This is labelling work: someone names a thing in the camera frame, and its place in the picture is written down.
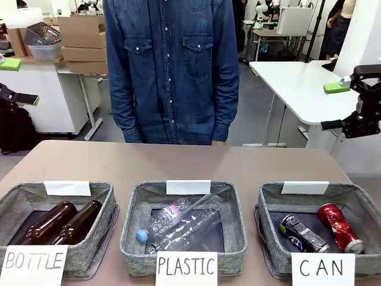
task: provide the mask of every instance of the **blue bottle cap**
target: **blue bottle cap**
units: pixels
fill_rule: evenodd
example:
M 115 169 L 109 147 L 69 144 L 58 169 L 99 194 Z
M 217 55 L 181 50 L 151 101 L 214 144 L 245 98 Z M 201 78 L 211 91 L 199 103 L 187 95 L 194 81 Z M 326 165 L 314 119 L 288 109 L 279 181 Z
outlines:
M 145 243 L 148 239 L 147 233 L 144 229 L 138 229 L 138 231 L 136 232 L 136 237 L 141 243 Z

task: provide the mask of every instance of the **black mesh basket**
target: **black mesh basket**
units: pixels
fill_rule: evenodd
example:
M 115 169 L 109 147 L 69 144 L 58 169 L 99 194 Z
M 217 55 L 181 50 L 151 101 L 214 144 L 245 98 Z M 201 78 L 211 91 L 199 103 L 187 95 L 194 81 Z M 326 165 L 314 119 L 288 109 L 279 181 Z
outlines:
M 51 46 L 60 40 L 60 32 L 43 22 L 29 26 L 24 39 L 29 46 Z

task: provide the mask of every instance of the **bottle label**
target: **bottle label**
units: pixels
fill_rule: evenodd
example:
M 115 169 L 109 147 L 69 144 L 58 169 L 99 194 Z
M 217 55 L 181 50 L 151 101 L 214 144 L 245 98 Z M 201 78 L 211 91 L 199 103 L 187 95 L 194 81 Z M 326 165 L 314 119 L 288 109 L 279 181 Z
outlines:
M 170 218 L 169 220 L 174 220 L 174 224 L 176 224 L 181 217 L 181 212 L 177 206 L 171 204 L 168 207 L 163 208 L 164 213 Z

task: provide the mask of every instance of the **pocket flap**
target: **pocket flap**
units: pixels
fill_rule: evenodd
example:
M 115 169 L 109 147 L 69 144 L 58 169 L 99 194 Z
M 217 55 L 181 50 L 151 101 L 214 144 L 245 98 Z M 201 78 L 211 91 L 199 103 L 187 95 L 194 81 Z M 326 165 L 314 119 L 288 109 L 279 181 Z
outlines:
M 213 46 L 213 34 L 198 33 L 184 34 L 183 46 L 192 49 L 195 52 L 202 52 Z
M 128 37 L 124 40 L 124 48 L 136 55 L 152 49 L 151 37 Z

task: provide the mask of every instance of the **can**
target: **can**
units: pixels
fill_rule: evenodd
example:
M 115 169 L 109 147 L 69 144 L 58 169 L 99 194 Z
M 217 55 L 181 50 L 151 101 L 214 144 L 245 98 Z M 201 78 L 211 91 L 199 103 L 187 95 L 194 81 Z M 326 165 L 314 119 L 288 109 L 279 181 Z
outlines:
M 318 216 L 321 222 L 332 230 L 341 251 L 354 254 L 364 251 L 363 241 L 355 235 L 351 224 L 337 205 L 322 205 L 318 210 Z
M 329 250 L 329 245 L 324 239 L 307 228 L 292 214 L 281 221 L 279 229 L 301 252 L 325 253 Z

